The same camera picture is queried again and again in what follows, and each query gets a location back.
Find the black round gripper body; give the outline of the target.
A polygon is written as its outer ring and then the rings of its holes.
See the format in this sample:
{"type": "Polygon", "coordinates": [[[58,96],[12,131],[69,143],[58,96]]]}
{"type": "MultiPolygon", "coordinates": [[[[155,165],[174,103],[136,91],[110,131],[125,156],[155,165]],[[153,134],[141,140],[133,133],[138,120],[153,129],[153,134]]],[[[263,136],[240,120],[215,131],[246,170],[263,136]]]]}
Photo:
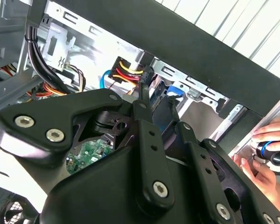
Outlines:
{"type": "Polygon", "coordinates": [[[216,203],[198,176],[161,150],[125,147],[49,193],[42,224],[214,224],[216,203]]]}

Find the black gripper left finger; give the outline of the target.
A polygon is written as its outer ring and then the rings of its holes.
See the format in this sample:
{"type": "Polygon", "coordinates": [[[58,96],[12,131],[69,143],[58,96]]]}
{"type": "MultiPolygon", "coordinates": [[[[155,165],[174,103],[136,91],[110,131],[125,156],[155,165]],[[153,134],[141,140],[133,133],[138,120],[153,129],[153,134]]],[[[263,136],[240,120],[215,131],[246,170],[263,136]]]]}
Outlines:
{"type": "Polygon", "coordinates": [[[71,176],[69,151],[104,134],[115,136],[113,153],[125,147],[164,152],[145,84],[131,103],[99,89],[0,110],[0,187],[43,210],[53,188],[71,176]]]}

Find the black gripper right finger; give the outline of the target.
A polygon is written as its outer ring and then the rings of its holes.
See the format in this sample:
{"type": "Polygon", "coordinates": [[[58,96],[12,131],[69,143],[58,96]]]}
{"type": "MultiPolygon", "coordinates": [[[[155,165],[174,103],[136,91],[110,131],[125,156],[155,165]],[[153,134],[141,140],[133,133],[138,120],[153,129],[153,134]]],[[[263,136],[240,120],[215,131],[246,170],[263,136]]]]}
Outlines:
{"type": "Polygon", "coordinates": [[[280,224],[280,211],[213,140],[198,141],[168,99],[169,169],[175,205],[170,224],[280,224]]]}

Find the person's left hand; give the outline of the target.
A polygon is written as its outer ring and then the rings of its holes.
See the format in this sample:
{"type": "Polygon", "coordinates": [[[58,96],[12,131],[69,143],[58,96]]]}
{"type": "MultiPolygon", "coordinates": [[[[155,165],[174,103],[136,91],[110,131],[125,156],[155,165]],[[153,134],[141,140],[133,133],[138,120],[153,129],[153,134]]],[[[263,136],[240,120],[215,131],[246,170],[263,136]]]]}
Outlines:
{"type": "Polygon", "coordinates": [[[280,183],[277,182],[275,173],[267,165],[254,160],[252,167],[258,172],[254,175],[247,159],[241,158],[237,154],[233,155],[231,159],[280,211],[280,183]]]}

